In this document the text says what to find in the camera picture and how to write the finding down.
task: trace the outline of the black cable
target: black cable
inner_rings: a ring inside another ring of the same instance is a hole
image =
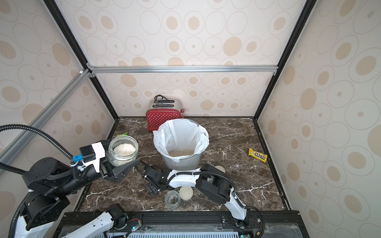
[[[135,169],[138,171],[138,173],[140,173],[141,176],[144,177],[144,179],[148,180],[150,183],[152,183],[154,185],[154,187],[159,190],[160,188],[155,184],[154,181],[152,181],[149,177],[145,176],[141,171],[140,169],[138,168],[138,165],[135,165]]]
[[[56,141],[53,137],[41,131],[40,129],[34,128],[32,126],[28,126],[28,125],[22,125],[22,124],[8,124],[8,125],[0,126],[0,131],[6,131],[11,129],[21,129],[21,130],[26,130],[26,131],[31,131],[33,133],[36,133],[37,135],[40,135],[41,137],[49,141],[52,145],[54,145],[67,158],[69,158],[70,160],[73,158],[73,155],[68,150],[66,150],[58,141]]]
[[[158,165],[150,165],[150,166],[151,166],[151,167],[156,167],[156,168],[160,169],[160,171],[163,172],[163,169],[162,169],[160,166],[158,166]]]
[[[21,206],[24,204],[25,199],[27,198],[29,194],[30,192],[28,192],[25,195],[24,199],[21,201],[20,205],[17,207],[16,211],[14,212],[14,215],[11,220],[11,225],[9,226],[8,238],[14,238],[14,234],[16,232],[17,220],[19,219],[19,216],[20,216]]]
[[[83,166],[83,162],[82,161],[78,161],[78,165],[79,166]],[[87,171],[88,171],[88,168],[87,166],[83,169],[83,171],[81,171],[81,176],[80,178],[82,178],[83,176],[85,176],[87,174]]]
[[[21,174],[21,175],[23,175],[26,172],[25,170],[22,170],[22,169],[19,169],[19,168],[16,168],[1,162],[0,162],[0,169],[7,170],[12,173]]]
[[[263,219],[262,213],[259,211],[258,208],[254,207],[254,206],[253,207],[245,207],[245,209],[251,209],[251,208],[255,209],[258,212],[259,217],[261,218],[262,227],[261,227],[261,233],[258,236],[258,238],[261,238],[262,234],[264,233],[264,219]]]
[[[147,164],[146,162],[144,162],[144,161],[140,161],[145,167],[156,167],[156,168],[158,168],[158,169],[160,169],[162,172],[164,171],[160,166],[158,166],[158,165],[149,165],[149,164]]]
[[[49,174],[45,179],[46,180],[56,180],[56,179],[60,179],[60,178],[69,176],[71,173],[72,173],[71,170],[68,170],[68,171],[65,171],[65,172],[60,173],[60,174],[55,174],[55,175]]]
[[[210,174],[210,175],[213,175],[213,176],[218,176],[218,177],[221,177],[223,179],[226,179],[230,184],[231,186],[233,187],[233,192],[232,192],[232,196],[235,196],[235,193],[236,191],[238,190],[237,188],[237,185],[234,183],[234,181],[229,178],[228,176],[226,176],[224,173],[219,173],[219,172],[212,172],[212,171],[199,171],[199,172],[178,172],[174,175],[172,175],[168,180],[167,180],[167,183],[164,185],[163,189],[164,190],[161,190],[161,191],[165,191],[167,190],[168,186],[169,186],[169,183],[171,182],[171,180],[176,177],[176,175],[200,175],[200,174]]]
[[[8,124],[8,125],[0,126],[0,131],[6,131],[6,130],[12,130],[12,129],[21,129],[21,130],[31,131],[33,133],[36,133],[37,135],[40,135],[41,137],[46,139],[48,142],[50,142],[54,147],[56,147],[68,159],[70,159],[70,164],[72,165],[74,164],[74,162],[72,162],[73,155],[65,147],[63,147],[58,141],[56,141],[53,137],[51,137],[46,132],[40,129],[34,128],[32,126],[22,125],[22,124]],[[72,175],[74,180],[79,180],[77,167],[74,166],[72,167],[71,170],[72,170]]]
[[[131,233],[132,233],[132,231],[128,231],[127,234],[125,234],[125,235],[113,236],[112,238],[126,238],[126,237],[128,237]]]

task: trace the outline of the black metal base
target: black metal base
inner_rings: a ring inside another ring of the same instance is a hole
[[[306,227],[298,211],[263,211],[261,212],[266,223],[271,224],[296,224],[298,225],[304,238],[309,238]],[[67,212],[64,214],[53,238],[58,238],[64,226],[83,226],[92,221],[101,214],[100,211],[95,212]],[[158,225],[165,225],[167,231],[170,226],[184,226],[186,229],[189,225],[212,225],[220,231],[235,231],[239,235],[250,235],[260,231],[260,226],[252,222],[246,228],[239,228],[235,224],[230,212],[127,212],[129,220],[139,218],[142,220],[141,230],[149,230]],[[257,212],[250,212],[250,219],[257,220],[259,215]],[[111,229],[110,232],[128,232],[136,225],[132,221],[122,230]]]
[[[274,163],[272,162],[272,158],[270,156],[269,149],[267,148],[267,145],[266,145],[266,143],[264,141],[261,129],[259,128],[259,125],[258,125],[258,121],[255,118],[253,118],[253,123],[254,123],[254,126],[255,126],[255,130],[257,131],[259,140],[261,141],[261,145],[262,145],[263,151],[264,151],[265,155],[267,155],[267,162],[269,163],[272,176],[274,177],[275,184],[277,185],[277,188],[278,188],[278,191],[279,191],[279,196],[282,199],[284,207],[287,208],[288,210],[291,210],[290,204],[289,204],[289,202],[287,200],[287,196],[286,196],[286,194],[284,192],[284,189],[283,189],[283,185],[280,182],[277,170],[275,169]]]

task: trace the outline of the white lid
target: white lid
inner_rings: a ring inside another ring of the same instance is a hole
[[[188,201],[193,196],[193,189],[191,187],[181,187],[179,194],[181,199]]]
[[[217,165],[215,168],[225,173],[225,169],[222,166]]]

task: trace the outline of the aluminum frame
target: aluminum frame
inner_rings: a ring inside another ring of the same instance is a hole
[[[196,73],[196,72],[276,72],[277,65],[217,65],[217,66],[91,66],[93,73]]]
[[[43,1],[47,9],[49,10],[51,16],[56,21],[57,26],[61,30],[65,39],[67,40],[67,43],[70,45],[75,56],[81,63],[82,67],[85,69],[88,68],[86,56],[83,53],[81,47],[79,46],[77,40],[75,39],[72,31],[70,30],[69,25],[65,21],[64,16],[60,12],[59,7],[57,6],[57,3],[54,0],[43,0]],[[105,104],[106,108],[109,110],[111,116],[116,121],[118,119],[118,113],[115,111],[110,99],[107,97],[106,92],[104,91],[102,85],[99,83],[99,80],[97,79],[95,74],[91,75],[90,81],[94,85],[95,90],[98,92],[101,100]]]
[[[52,116],[61,108],[61,106],[69,99],[73,92],[79,85],[90,76],[88,69],[83,70],[83,73],[78,74],[50,103],[42,112],[33,120],[29,125],[37,129],[42,129],[45,124],[52,118]],[[4,164],[11,164],[21,151],[28,145],[36,134],[31,131],[23,130],[14,139],[9,146],[0,155],[0,162]]]

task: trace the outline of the metal rail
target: metal rail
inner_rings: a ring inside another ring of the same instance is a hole
[[[79,85],[90,76],[88,69],[85,69],[82,74],[78,74],[50,103],[42,112],[34,119],[30,126],[42,129],[52,116],[61,108],[68,100]],[[21,151],[28,145],[36,134],[30,131],[22,131],[12,143],[0,155],[0,162],[5,164],[12,163]]]
[[[89,66],[93,73],[191,73],[191,72],[276,72],[277,65],[217,66]]]

